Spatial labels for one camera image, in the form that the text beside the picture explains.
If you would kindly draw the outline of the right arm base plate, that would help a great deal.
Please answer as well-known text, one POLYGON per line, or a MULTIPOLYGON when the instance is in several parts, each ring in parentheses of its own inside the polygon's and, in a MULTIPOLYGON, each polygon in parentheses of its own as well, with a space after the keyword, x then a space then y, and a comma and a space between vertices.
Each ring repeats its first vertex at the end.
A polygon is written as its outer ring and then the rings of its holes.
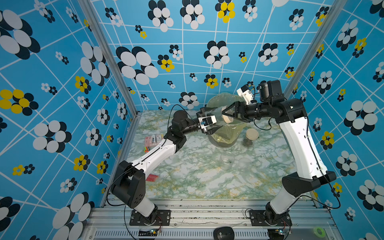
POLYGON ((281 215, 269 210, 250 210, 249 218, 254 227, 291 227, 292 220, 288 212, 281 215))

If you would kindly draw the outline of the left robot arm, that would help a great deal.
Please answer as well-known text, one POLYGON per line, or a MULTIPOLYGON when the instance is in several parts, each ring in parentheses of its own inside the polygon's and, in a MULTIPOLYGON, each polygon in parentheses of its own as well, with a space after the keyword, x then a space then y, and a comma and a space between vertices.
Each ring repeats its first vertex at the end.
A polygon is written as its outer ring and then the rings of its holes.
POLYGON ((213 110, 215 108, 201 108, 195 119, 184 109, 176 111, 167 133, 158 145, 132 162, 119 163, 109 192, 141 214, 145 221, 153 223, 158 207, 146 197, 146 179, 165 159, 184 146, 187 134, 201 131, 212 135, 221 127, 216 125, 217 118, 212 114, 213 110))

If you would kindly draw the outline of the round wooden jar lid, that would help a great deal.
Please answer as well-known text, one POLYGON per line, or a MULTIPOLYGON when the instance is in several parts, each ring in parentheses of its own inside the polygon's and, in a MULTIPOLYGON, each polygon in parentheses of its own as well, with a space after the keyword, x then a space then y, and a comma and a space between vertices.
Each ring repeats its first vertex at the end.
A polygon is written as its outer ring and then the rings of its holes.
POLYGON ((221 109, 222 118, 226 124, 231 124, 234 121, 234 118, 233 118, 234 111, 233 111, 233 108, 229 108, 228 110, 227 108, 228 108, 227 106, 222 106, 222 109, 221 109))

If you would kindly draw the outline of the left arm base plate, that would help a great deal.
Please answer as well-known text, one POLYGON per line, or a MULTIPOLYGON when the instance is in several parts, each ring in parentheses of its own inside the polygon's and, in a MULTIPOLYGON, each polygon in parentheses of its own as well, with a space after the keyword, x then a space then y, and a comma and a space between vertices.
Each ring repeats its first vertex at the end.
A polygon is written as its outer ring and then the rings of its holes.
POLYGON ((143 216, 136 210, 131 211, 130 226, 169 226, 171 210, 156 210, 148 217, 143 216))

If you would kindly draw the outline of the clear plastic tea jar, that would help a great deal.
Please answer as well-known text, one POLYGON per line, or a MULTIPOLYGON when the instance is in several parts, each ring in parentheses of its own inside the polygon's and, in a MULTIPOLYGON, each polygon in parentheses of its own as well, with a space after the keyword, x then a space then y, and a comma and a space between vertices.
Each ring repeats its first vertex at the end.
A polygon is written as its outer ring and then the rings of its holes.
POLYGON ((234 163, 234 154, 231 152, 224 152, 220 156, 220 167, 222 170, 230 170, 234 163))

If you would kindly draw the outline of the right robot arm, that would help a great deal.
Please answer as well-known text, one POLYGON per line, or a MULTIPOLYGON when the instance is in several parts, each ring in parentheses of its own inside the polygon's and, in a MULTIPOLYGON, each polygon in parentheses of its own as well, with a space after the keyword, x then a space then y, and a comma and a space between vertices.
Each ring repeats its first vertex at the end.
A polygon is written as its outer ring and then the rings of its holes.
POLYGON ((280 127, 296 163, 296 172, 282 178, 283 187, 266 205, 264 220, 270 226, 284 221, 291 225, 289 209, 308 192, 336 179, 323 163, 309 130, 309 118, 302 101, 286 100, 281 83, 262 81, 257 87, 260 101, 254 100, 247 86, 238 89, 244 101, 225 107, 222 114, 235 120, 250 123, 262 118, 274 119, 280 127))

